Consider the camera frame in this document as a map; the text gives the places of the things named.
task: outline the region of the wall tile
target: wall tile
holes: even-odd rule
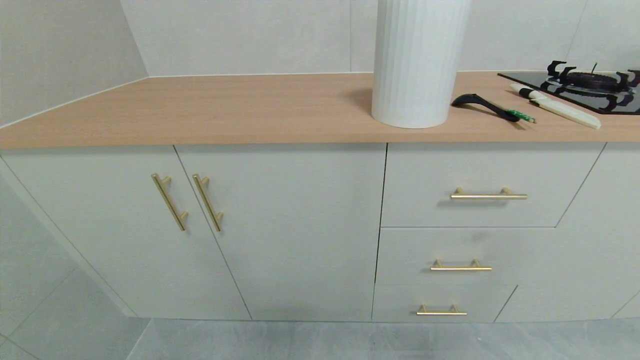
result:
[[[147,72],[118,0],[0,0],[0,126]]]
[[[46,360],[125,359],[148,322],[124,316],[78,269],[10,339]]]
[[[9,336],[75,268],[0,177],[0,333]]]
[[[349,0],[122,0],[151,76],[349,71]]]
[[[638,0],[589,0],[569,52],[580,69],[640,70]]]
[[[351,0],[355,72],[373,71],[376,0]],[[569,50],[586,0],[475,0],[460,70],[545,69]]]
[[[2,360],[38,360],[12,343],[0,346],[0,359]]]

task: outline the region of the ribbed white vase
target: ribbed white vase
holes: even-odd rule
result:
[[[372,116],[397,127],[447,120],[472,0],[379,0]]]

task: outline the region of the grey floor tile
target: grey floor tile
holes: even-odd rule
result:
[[[129,360],[638,359],[640,319],[565,323],[154,320]]]
[[[148,321],[123,315],[78,269],[9,338],[45,360],[125,359]]]
[[[0,333],[9,336],[75,267],[0,177]]]
[[[2,360],[38,360],[10,342],[6,342],[0,346],[0,359]]]
[[[367,359],[371,323],[296,323],[289,359]]]
[[[154,319],[129,360],[287,359],[295,323]]]

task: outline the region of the gold bar handle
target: gold bar handle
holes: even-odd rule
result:
[[[171,200],[171,197],[169,197],[169,194],[167,193],[165,188],[166,185],[169,185],[171,183],[171,177],[167,176],[164,179],[160,179],[160,175],[152,174],[151,178],[154,180],[154,183],[158,187],[158,191],[160,191],[160,194],[162,195],[164,202],[169,208],[169,211],[171,211],[171,214],[173,215],[175,222],[178,223],[178,227],[180,228],[180,231],[185,231],[186,226],[184,225],[184,222],[186,221],[189,213],[187,211],[184,211],[182,214],[178,215],[178,211],[176,210],[175,205],[173,204],[173,201]]]
[[[431,271],[491,271],[490,266],[480,265],[478,259],[474,259],[471,262],[471,266],[442,266],[440,259],[436,259],[435,263],[431,266]]]
[[[467,313],[460,311],[456,304],[453,304],[448,311],[428,311],[427,305],[420,305],[420,309],[415,313],[419,316],[466,316]]]
[[[452,200],[527,200],[529,196],[522,193],[512,193],[504,187],[499,193],[464,193],[462,188],[450,194]]]
[[[207,208],[207,212],[209,213],[211,220],[213,220],[213,225],[215,225],[216,231],[222,231],[222,226],[220,225],[220,223],[222,223],[222,216],[224,215],[224,213],[222,213],[222,211],[220,211],[219,213],[216,212],[216,210],[213,208],[213,205],[211,204],[211,200],[209,200],[207,190],[205,189],[209,185],[209,177],[207,176],[204,179],[201,179],[200,175],[193,174],[193,180],[196,182],[196,187],[198,188],[200,197],[204,202],[205,208]]]

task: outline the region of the cabinet door handle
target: cabinet door handle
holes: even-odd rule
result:
[[[504,187],[499,193],[464,193],[462,188],[449,195],[452,200],[527,200],[527,194],[512,193]]]
[[[442,266],[440,259],[436,259],[435,263],[431,266],[431,271],[491,271],[490,266],[480,265],[478,259],[474,259],[471,262],[471,266]]]
[[[466,316],[467,313],[460,311],[456,304],[453,304],[448,311],[428,311],[427,305],[420,305],[420,309],[415,313],[419,316]]]
[[[211,204],[211,200],[209,200],[207,190],[205,189],[209,185],[209,177],[207,176],[204,179],[201,179],[200,175],[193,174],[193,180],[196,183],[196,187],[198,188],[198,192],[200,193],[202,202],[204,202],[204,206],[205,208],[207,208],[207,212],[209,213],[211,220],[213,220],[213,225],[215,225],[216,231],[222,231],[221,223],[224,213],[222,211],[220,211],[219,213],[216,212],[216,210],[213,208],[213,205]]]
[[[160,179],[160,175],[152,174],[151,178],[154,180],[154,183],[158,187],[158,190],[160,191],[160,194],[162,195],[164,202],[169,208],[169,211],[171,211],[171,214],[173,215],[175,222],[178,223],[178,227],[180,228],[180,231],[185,231],[186,227],[184,225],[184,222],[186,221],[189,213],[187,211],[184,211],[182,214],[178,215],[178,211],[176,210],[175,205],[173,204],[173,201],[171,200],[171,197],[169,197],[169,194],[167,193],[167,190],[165,188],[165,185],[168,185],[171,183],[171,177],[167,176],[164,179]]]

